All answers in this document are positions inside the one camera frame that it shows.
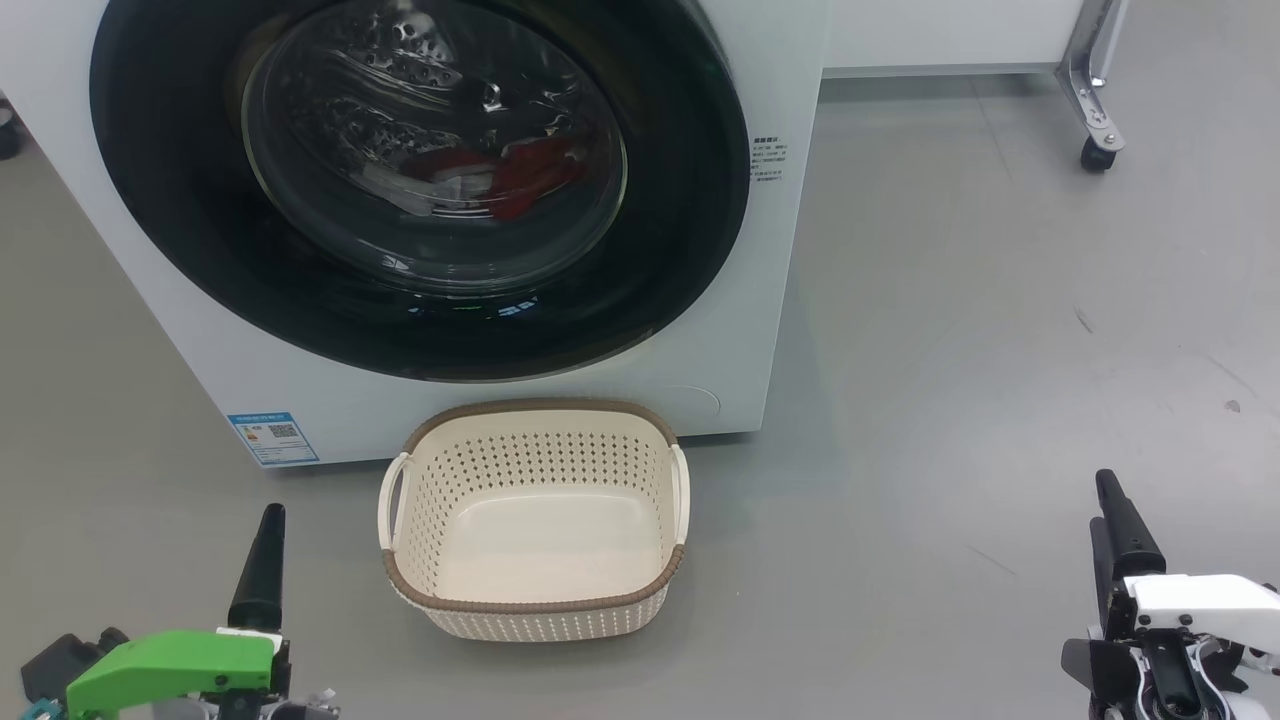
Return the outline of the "red and white jersey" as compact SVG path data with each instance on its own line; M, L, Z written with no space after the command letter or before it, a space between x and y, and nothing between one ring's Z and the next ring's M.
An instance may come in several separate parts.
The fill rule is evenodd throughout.
M429 184L429 196L449 209L484 209L509 222L543 196L577 181L593 149L590 135L520 140L495 154L462 146L433 149L404 159L398 172Z

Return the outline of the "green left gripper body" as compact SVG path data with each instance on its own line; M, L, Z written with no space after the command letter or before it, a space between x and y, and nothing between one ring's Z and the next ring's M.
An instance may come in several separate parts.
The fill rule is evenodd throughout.
M20 720L339 720L333 691L292 700L289 644L276 633L219 628L129 639L64 634L20 667Z

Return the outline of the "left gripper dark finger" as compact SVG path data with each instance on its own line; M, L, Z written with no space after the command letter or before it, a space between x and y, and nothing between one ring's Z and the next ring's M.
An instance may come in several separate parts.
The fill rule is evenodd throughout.
M279 632L285 543L285 507L269 503L250 546L228 609L228 626Z

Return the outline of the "cream perforated laundry basket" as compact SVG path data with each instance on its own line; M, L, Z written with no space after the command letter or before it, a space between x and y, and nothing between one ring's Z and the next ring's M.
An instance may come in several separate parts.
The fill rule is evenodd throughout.
M468 641L626 635L685 556L690 473L669 424L603 398L475 404L422 423L378 500L396 593Z

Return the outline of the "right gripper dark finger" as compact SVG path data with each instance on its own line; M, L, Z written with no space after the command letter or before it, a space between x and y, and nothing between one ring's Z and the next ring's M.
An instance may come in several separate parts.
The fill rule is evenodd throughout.
M1167 561L1155 542L1146 520L1110 469L1094 474L1103 523L1101 557L1110 580L1126 577L1165 574Z
M1091 519L1091 552L1100 628L1102 632L1129 632L1132 601L1117 574L1117 568L1125 569L1126 548L1123 544L1116 548L1103 518Z

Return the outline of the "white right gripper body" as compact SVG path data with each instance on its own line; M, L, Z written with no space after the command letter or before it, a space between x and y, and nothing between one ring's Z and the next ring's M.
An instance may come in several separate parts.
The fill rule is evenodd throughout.
M1280 678L1280 592L1239 575L1121 579L1062 644L1087 720L1276 720L1238 670Z

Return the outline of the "dark round glass washer door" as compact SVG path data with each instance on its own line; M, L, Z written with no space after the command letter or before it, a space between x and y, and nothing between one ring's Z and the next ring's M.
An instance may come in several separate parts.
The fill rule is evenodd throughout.
M462 0L552 41L618 122L622 204L573 264L497 295L443 295L319 249L259 183L241 104L270 45L343 1L108 0L102 13L90 105L108 174L145 234L221 306L349 366L500 382L631 348L719 274L748 208L749 133L696 0Z

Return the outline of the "stainless steel washing machine drum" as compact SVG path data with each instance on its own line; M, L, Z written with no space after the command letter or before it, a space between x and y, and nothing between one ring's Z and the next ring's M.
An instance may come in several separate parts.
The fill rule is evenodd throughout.
M605 95L538 32L462 0L346 0L259 59L244 150L276 209L319 249L443 295L534 284L595 249L627 184ZM449 209L398 172L417 152L590 135L588 169L524 215Z

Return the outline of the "white front-load washing machine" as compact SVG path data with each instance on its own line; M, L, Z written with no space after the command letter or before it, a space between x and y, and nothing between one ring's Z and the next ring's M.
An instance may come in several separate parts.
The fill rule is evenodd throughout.
M517 398L617 400L655 411L678 437L744 433L760 429L765 415L831 0L696 1L748 124L737 241L701 296L650 338L586 366L516 380L417 380L349 366L247 323L178 270L125 208L95 133L90 68L108 0L0 0L0 91L219 411L225 419L291 413L319 456L310 465L389 459L438 413ZM672 421L653 407L666 386L710 391L719 414Z

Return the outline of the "white partition panel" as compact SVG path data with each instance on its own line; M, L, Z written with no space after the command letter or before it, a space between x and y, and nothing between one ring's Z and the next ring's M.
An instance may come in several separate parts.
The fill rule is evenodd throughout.
M826 79L1052 70L1084 0L832 0Z

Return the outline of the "round white filter cover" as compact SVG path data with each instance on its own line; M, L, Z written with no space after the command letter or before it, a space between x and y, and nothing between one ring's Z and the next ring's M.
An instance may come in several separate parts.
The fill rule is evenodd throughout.
M672 421L703 421L719 414L721 402L696 386L666 386L655 389L653 407Z

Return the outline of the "metal partition leg bracket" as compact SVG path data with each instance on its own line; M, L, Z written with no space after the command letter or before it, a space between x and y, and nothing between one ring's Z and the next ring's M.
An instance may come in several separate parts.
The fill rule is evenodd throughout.
M1088 137L1117 154L1125 147L1100 90L1107 85L1120 28L1132 0L1082 0L1055 77L1070 97Z

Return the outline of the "blue energy label sticker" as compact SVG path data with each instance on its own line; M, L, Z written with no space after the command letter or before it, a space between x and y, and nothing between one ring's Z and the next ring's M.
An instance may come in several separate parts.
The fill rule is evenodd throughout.
M319 462L317 454L291 413L233 414L227 419L262 468Z

